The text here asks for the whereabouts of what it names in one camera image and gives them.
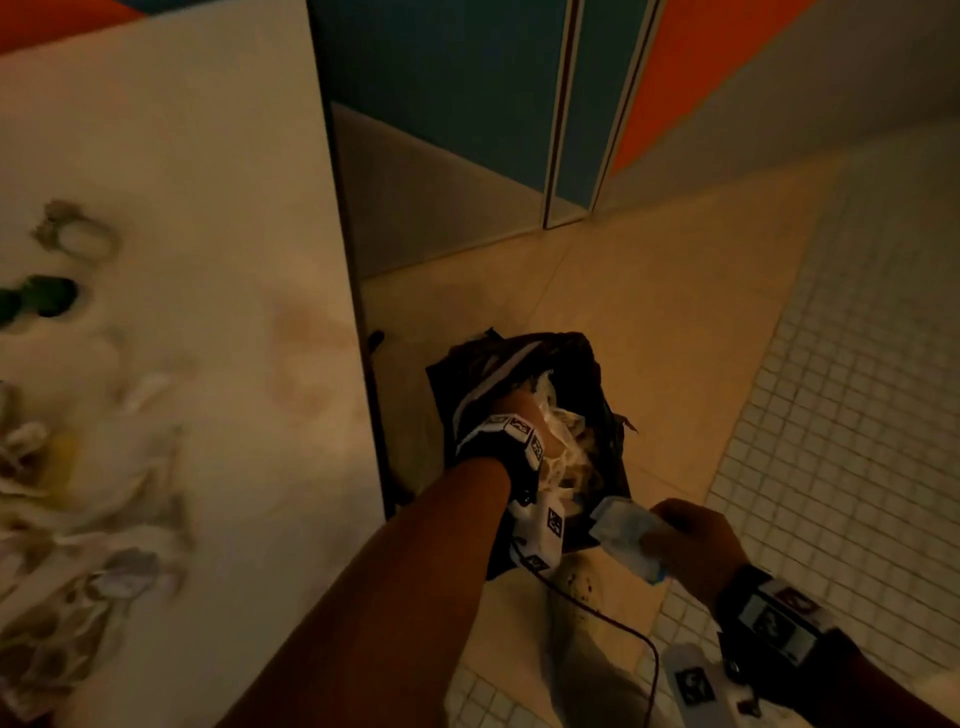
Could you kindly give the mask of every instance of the forearm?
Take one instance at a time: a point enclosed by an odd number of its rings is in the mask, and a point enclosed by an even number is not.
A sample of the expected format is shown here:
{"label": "forearm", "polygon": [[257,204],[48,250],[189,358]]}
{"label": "forearm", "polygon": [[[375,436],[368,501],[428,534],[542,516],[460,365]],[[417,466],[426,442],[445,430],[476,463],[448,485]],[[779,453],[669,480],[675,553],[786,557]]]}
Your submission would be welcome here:
{"label": "forearm", "polygon": [[816,728],[956,728],[863,655],[837,669],[835,676],[811,707],[808,718]]}
{"label": "forearm", "polygon": [[221,728],[439,725],[509,493],[495,460],[444,473],[350,562]]}

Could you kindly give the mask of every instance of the floor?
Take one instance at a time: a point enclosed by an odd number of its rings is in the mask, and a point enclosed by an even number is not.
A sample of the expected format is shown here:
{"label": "floor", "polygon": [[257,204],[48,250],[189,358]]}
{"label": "floor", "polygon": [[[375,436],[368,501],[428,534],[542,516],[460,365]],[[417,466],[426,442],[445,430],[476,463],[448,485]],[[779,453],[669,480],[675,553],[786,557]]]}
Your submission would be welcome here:
{"label": "floor", "polygon": [[[954,123],[850,154],[706,501],[906,686],[960,668],[958,150]],[[691,602],[655,640],[716,656]]]}
{"label": "floor", "polygon": [[[506,336],[579,330],[613,410],[638,430],[624,455],[634,498],[703,502],[841,164],[826,155],[368,279],[368,323],[387,334],[373,365],[396,475],[418,490],[441,470],[427,364],[488,327]],[[591,558],[605,611],[649,631],[665,587],[602,552]],[[526,574],[487,585],[463,655],[468,678],[451,689],[463,724],[559,725],[540,670],[544,610]],[[611,629],[599,642],[615,663],[636,668],[632,638]],[[470,682],[475,674],[482,679]],[[502,710],[492,712],[494,700]]]}

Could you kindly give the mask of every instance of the black trash bag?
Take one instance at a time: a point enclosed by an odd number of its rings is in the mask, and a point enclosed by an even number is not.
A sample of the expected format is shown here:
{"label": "black trash bag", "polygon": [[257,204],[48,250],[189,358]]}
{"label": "black trash bag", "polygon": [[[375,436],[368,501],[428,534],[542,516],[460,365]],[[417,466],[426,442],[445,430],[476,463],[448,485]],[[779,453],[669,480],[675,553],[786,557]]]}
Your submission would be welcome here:
{"label": "black trash bag", "polygon": [[[611,412],[600,386],[600,365],[582,333],[532,333],[504,339],[492,328],[480,339],[453,347],[426,369],[444,423],[444,465],[453,464],[457,443],[486,419],[495,400],[552,372],[557,406],[582,415],[593,429],[596,448],[589,453],[593,473],[575,500],[583,510],[565,522],[564,553],[599,546],[589,535],[589,514],[607,496],[630,497],[623,468],[623,425]],[[493,543],[487,579],[514,567],[510,556],[516,519],[504,512]]]}

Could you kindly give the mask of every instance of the green object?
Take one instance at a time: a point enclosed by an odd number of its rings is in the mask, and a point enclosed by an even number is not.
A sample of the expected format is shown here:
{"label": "green object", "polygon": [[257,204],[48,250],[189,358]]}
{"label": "green object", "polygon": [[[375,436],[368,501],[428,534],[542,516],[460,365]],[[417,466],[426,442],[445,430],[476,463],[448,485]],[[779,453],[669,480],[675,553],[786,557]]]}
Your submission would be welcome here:
{"label": "green object", "polygon": [[48,319],[69,311],[79,293],[73,280],[53,276],[30,276],[20,286],[23,303],[38,316]]}
{"label": "green object", "polygon": [[0,288],[0,328],[12,324],[21,308],[23,299],[17,291]]}

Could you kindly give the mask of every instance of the cable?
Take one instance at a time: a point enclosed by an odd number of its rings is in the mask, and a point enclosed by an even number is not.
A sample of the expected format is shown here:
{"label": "cable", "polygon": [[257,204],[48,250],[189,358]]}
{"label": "cable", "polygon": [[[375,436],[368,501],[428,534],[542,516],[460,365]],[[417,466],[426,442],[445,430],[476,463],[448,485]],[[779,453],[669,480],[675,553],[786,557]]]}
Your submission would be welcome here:
{"label": "cable", "polygon": [[607,615],[605,615],[603,612],[598,612],[592,607],[588,607],[582,601],[579,601],[573,596],[569,595],[567,592],[565,592],[563,589],[558,587],[549,579],[544,578],[543,575],[540,574],[540,572],[537,571],[529,563],[528,558],[524,556],[522,553],[520,553],[520,549],[519,549],[519,546],[516,545],[516,541],[511,541],[510,544],[514,548],[514,551],[516,551],[516,555],[519,557],[520,563],[523,565],[523,567],[528,571],[530,571],[530,573],[532,573],[534,576],[536,576],[539,582],[544,584],[546,588],[549,589],[551,592],[562,596],[568,602],[570,602],[571,604],[575,604],[577,607],[584,610],[588,614],[593,615],[594,617],[601,619],[607,624],[611,624],[617,629],[627,632],[628,634],[631,634],[634,637],[638,638],[639,640],[643,640],[645,643],[647,643],[647,645],[650,647],[650,650],[654,653],[654,679],[650,683],[650,694],[647,696],[647,712],[646,712],[646,715],[643,717],[642,728],[649,728],[650,716],[654,712],[654,699],[657,695],[657,679],[660,677],[660,653],[657,651],[657,646],[653,644],[653,642],[650,640],[649,637],[637,632],[633,627],[628,627],[626,624],[622,624],[621,622],[618,622],[616,619],[607,617]]}

